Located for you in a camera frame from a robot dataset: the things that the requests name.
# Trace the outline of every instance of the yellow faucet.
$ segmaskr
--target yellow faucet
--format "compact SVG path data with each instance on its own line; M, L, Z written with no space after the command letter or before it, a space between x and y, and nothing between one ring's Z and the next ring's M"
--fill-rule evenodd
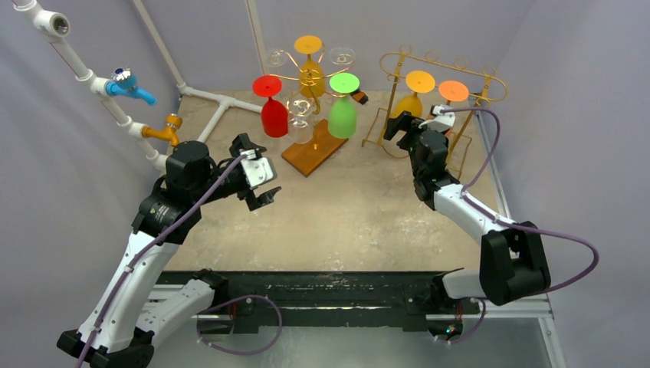
M176 135L176 131L182 125L182 119L178 117L175 113L167 115L165 119L165 128L161 130L154 130L149 126L145 126L142 130L142 135L144 138L156 138L158 140L166 140L169 142L169 145L176 147L179 144L179 138Z

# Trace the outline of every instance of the white pipe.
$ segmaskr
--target white pipe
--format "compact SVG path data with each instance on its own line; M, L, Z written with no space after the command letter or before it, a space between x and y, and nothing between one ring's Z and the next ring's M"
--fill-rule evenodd
M266 47L264 46L264 36L262 35L258 3L255 0L246 0L246 8L248 10L248 17L251 21L251 30L253 31L255 45L258 47L258 57L262 74L269 74L268 67L264 63L264 59L266 58Z
M142 137L144 124L134 123L133 119L126 115L120 105L108 96L105 86L108 80L98 78L95 73L88 69L79 55L64 40L70 33L70 22L65 15L44 10L36 0L15 0L14 9L21 12L39 30L45 34L48 42L57 53L63 58L66 64L77 75L77 80L86 84L93 94L101 97L102 104L117 121L117 125L123 127L130 136L138 143L144 151L146 158L158 169L165 172L165 155L161 155L157 149Z
M153 24L153 20L151 19L149 12L146 10L144 4L142 3L142 0L133 0L133 5L136 7L138 14L140 14L140 17L144 21L144 25L146 26L146 29L149 30L153 41L156 42L156 46L158 46L158 50L160 50L162 58L165 59L167 66L172 71L172 74L174 74L174 79L176 79L176 86L178 86L178 88L185 86L186 84L181 77L181 72L174 63L172 55L169 53L169 49L165 46L165 42L163 42L163 39L160 37L160 33L158 33L158 29L156 29L156 26Z
M254 113L261 113L262 112L262 106L254 105L252 103L240 101L240 100L235 100L232 105L234 107L239 107L240 109L245 109L245 110L250 110Z
M212 92L205 92L204 90L196 90L192 87L182 88L181 94L184 94L186 96L200 97L210 101L216 101L220 104L228 104L229 107L239 107L240 109L250 110L254 113L260 113L262 111L262 106L240 101L230 96L224 96L223 94L214 94Z
M219 108L217 109L217 111L215 112L215 114L212 115L212 117L210 118L210 121L208 122L208 124L205 125L205 128L204 128L203 131L201 132L201 135L199 136L199 138L197 138L197 140L198 140L199 142L203 142L203 143L205 143L205 141L206 141L206 140L208 139L208 137L210 136L210 133L212 133L212 131L214 130L214 128L217 126L217 122L219 121L219 119L222 117L223 113L224 113L228 108L229 108L229 105L227 105L227 104L225 104L225 103L222 103L222 104L219 105Z
M205 98L206 100L210 101L216 101L221 103L223 100L226 100L228 98L233 99L232 97L224 96L223 94L214 94L212 92L205 92L204 90L197 90L192 87L183 87L180 88L181 94L184 94L186 96L195 96L195 97L201 97Z

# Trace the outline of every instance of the beige surface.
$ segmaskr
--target beige surface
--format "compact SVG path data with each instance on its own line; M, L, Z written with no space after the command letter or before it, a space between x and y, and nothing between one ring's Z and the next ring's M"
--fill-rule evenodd
M250 92L223 93L264 103ZM281 158L291 144L287 137L265 136L256 113L236 108L226 111L208 138L211 156L217 161L228 157L231 141L239 133L248 133L254 143L268 148L265 156L277 169L278 179L266 189L282 186L282 190L275 203L254 212L234 197L204 205L203 220L167 269L407 271L477 266L478 246L457 225L415 197L409 161L394 159L372 144L361 147L377 107L385 107L389 97L388 92L368 95L369 103L357 104L356 134L308 178ZM425 110L440 99L436 92L422 96ZM331 102L330 97L323 98L321 118L327 117ZM183 97L181 140L199 136L216 108L217 103ZM458 125L465 116L459 114ZM379 129L377 124L371 137L377 137ZM466 134L474 142L462 182L473 177L484 159L474 123ZM394 143L387 144L391 151L403 153ZM497 208L489 173L470 192Z

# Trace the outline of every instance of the gold wire rack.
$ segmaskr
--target gold wire rack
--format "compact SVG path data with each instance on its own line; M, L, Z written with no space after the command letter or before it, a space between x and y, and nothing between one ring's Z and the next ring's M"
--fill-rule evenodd
M318 61L316 61L316 64L320 64L320 62L323 60L323 56L325 55L325 50L326 50L325 44L323 44L322 48L320 49L320 56L318 57ZM327 79L327 78L333 77L334 75L337 75L339 73L343 73L344 71L348 71L354 65L354 61L352 63L348 64L345 68L343 68L343 69L341 69L339 71L335 71L335 72L333 72L331 74L328 74L328 75L320 75L320 72L318 70L316 70L316 69L310 69L310 68L302 69L298 65L298 63L296 62L296 59L294 59L294 57L291 55L291 53L289 53L289 51L277 50L275 52L286 54L289 57L289 60L291 60L291 63L296 67L296 69L298 69L299 75L301 77L299 77L299 78L287 77L285 75L280 75L280 74L270 74L270 75L272 75L274 77L286 79L288 81L292 81L292 80L297 81L299 86L307 87L307 89L309 90L309 93L311 95L311 98L314 100L314 103L316 104L316 110L314 111L315 115L318 115L320 113L320 102L318 100L318 97L316 97L316 94L314 93L314 90L319 90L320 92L325 93L325 94L329 94L330 96L333 96L333 97L344 97L345 96L345 94L333 94L333 93L329 92L327 90L327 88L318 87L316 81L318 81L320 79ZM302 90L302 87L299 87L296 91L294 91L289 96L288 99L291 100L294 97L296 97L300 93L300 91Z
M403 159L408 157L409 155L406 156L396 156L395 154L389 152L386 147L384 146L384 139L383 135L386 131L386 126L388 123L388 119L390 118L390 111L392 109L392 104L395 100L395 93L397 91L397 85L399 82L403 79L406 78L404 74L402 74L402 66L404 65L404 62L406 59L411 59L415 61L421 61L422 63L434 65L436 67L443 67L446 69L451 69L453 71L459 71L462 73L470 74L470 75L475 75L477 77L482 77L483 78L483 88L481 89L480 93L470 93L469 95L475 99L474 106L480 106L482 104L485 104L485 106L489 106L492 102L498 102L502 101L507 97L508 94L508 89L507 85L499 78L496 77L497 74L497 69L495 67L486 65L483 67L481 72L477 71L472 71L469 70L469 61L465 59L464 57L457 57L454 59L453 64L444 64L439 61L440 55L435 52L435 51L427 51L424 57L419 57L415 56L412 54L413 49L411 45L408 44L403 44L402 46L399 47L398 51L392 51L389 53L384 54L380 59L379 59L379 67L382 68L382 71L386 73L386 79L388 81L392 82L392 89L390 92L390 98L388 102L388 107L380 107L377 109L377 114L375 115L375 120L373 121L373 124L370 126L370 129L368 130L368 133L366 134L366 137L361 141L361 147L365 146L366 143L372 143L377 146L380 146L383 148L384 152L388 153L390 156L395 157L397 159ZM399 58L397 60L397 65L393 69L393 71L388 71L384 67L384 59L389 56L389 55L397 55ZM489 90L491 83L495 81L499 83L503 87L503 94L499 97L492 97L489 96ZM379 134L379 137L377 137L377 140L370 140L370 134L372 133L375 124L377 123L377 120L379 119L379 113L381 111L386 112L386 118L384 119L384 124L382 126L381 133ZM453 156L454 150L456 146L458 145L458 142L465 138L468 140L467 146L465 146L465 150L463 152L461 164L459 167L449 167L450 170L458 172L458 178L463 173L463 166L465 165L465 159L467 157L467 152L469 149L469 146L471 144L472 138L470 136L465 136L463 133L465 132L465 129L467 129L467 126L474 114L470 113L468 114L467 119L463 122L461 129L458 132L452 132L450 135L451 138L451 143L449 144L449 150L448 150L448 155L447 155L447 164L451 162L451 158Z

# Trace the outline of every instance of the faucet handle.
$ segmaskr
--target faucet handle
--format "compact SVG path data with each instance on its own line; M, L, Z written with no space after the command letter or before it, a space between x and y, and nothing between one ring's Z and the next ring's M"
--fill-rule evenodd
M167 115L167 117L165 118L165 125L174 129L174 131L176 131L178 128L181 127L182 119L175 113L171 113Z
M113 82L124 90L134 90L138 87L136 75L128 67L118 67L111 75Z

